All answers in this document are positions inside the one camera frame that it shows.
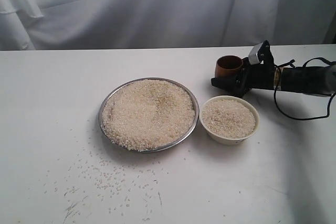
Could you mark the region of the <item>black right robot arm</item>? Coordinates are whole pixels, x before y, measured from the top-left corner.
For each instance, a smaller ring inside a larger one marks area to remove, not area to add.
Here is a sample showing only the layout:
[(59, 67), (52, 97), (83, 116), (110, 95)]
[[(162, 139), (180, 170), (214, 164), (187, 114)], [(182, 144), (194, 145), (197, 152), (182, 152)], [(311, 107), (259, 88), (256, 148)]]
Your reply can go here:
[(278, 67), (265, 63), (251, 65), (247, 58), (244, 58), (243, 67), (238, 73), (228, 77), (214, 77), (211, 84), (239, 98), (251, 89), (328, 97), (335, 93), (335, 62), (322, 57), (317, 59), (326, 66), (308, 66), (305, 62), (301, 67), (295, 67), (293, 60)]

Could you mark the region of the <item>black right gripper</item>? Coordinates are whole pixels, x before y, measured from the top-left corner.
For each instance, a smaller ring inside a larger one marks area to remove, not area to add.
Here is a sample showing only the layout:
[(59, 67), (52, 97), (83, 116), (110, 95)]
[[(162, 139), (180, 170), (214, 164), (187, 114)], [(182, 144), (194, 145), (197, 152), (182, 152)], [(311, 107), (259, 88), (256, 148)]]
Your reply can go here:
[(262, 63), (255, 65), (246, 57), (237, 77), (214, 77), (211, 84), (220, 89), (236, 89), (235, 96), (242, 98), (250, 89), (274, 90), (275, 71), (273, 56), (266, 56)]

